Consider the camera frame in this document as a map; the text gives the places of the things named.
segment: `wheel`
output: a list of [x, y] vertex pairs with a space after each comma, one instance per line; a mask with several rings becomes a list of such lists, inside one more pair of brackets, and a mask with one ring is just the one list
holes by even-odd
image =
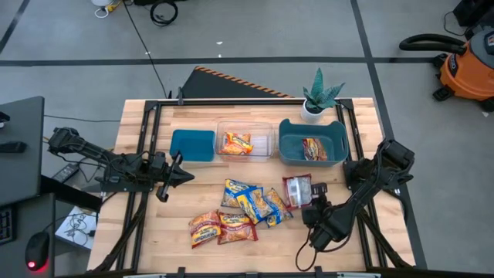
[[447, 54], [439, 54], [436, 57], [432, 58], [432, 65], [438, 69], [445, 63], [446, 58], [448, 58]]
[[437, 101], [445, 101], [447, 100], [448, 98], [452, 97], [453, 96], [453, 92], [449, 89], [449, 88], [446, 88], [446, 87], [442, 87], [442, 88], [439, 88], [437, 89], [433, 94], [432, 96], [434, 97], [434, 99], [436, 99]]
[[494, 97], [490, 97], [487, 100], [483, 100], [480, 102], [480, 107], [485, 112], [494, 112]]

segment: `keyboard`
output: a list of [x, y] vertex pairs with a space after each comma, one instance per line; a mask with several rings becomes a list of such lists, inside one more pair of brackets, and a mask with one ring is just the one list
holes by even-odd
[[0, 245], [15, 240], [14, 214], [13, 207], [0, 208]]

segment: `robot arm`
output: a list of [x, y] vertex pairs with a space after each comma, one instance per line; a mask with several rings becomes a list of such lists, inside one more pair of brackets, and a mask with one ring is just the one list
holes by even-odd
[[106, 165], [103, 177], [96, 178], [103, 192], [148, 192], [153, 189], [154, 183], [163, 182], [157, 196], [160, 201], [166, 202], [169, 186], [176, 187], [195, 178], [180, 169], [180, 153], [173, 157], [171, 166], [168, 166], [163, 152], [149, 154], [149, 160], [143, 159], [145, 152], [115, 154], [85, 141], [75, 129], [69, 127], [56, 128], [48, 145], [48, 151], [54, 155], [77, 153]]
[[414, 153], [397, 141], [383, 141], [373, 160], [359, 161], [350, 179], [357, 190], [341, 205], [332, 206], [322, 195], [313, 205], [303, 208], [304, 224], [310, 229], [310, 245], [322, 252], [331, 242], [339, 242], [349, 236], [357, 214], [381, 190], [397, 188], [413, 178], [408, 174], [414, 163]]

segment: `computer mouse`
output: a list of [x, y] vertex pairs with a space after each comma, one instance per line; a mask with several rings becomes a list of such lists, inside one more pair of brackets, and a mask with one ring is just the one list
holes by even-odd
[[38, 232], [31, 236], [25, 247], [25, 264], [31, 271], [39, 270], [48, 261], [49, 233]]

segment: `potted plant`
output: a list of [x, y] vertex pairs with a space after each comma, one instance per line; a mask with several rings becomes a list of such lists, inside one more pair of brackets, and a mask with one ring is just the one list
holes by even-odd
[[323, 117], [324, 110], [328, 107], [333, 107], [337, 103], [334, 98], [340, 93], [343, 85], [345, 83], [324, 89], [323, 72], [321, 72], [321, 68], [317, 69], [310, 93], [307, 88], [303, 88], [303, 95], [306, 100], [303, 102], [302, 112], [300, 113], [302, 119], [308, 124], [317, 123]]

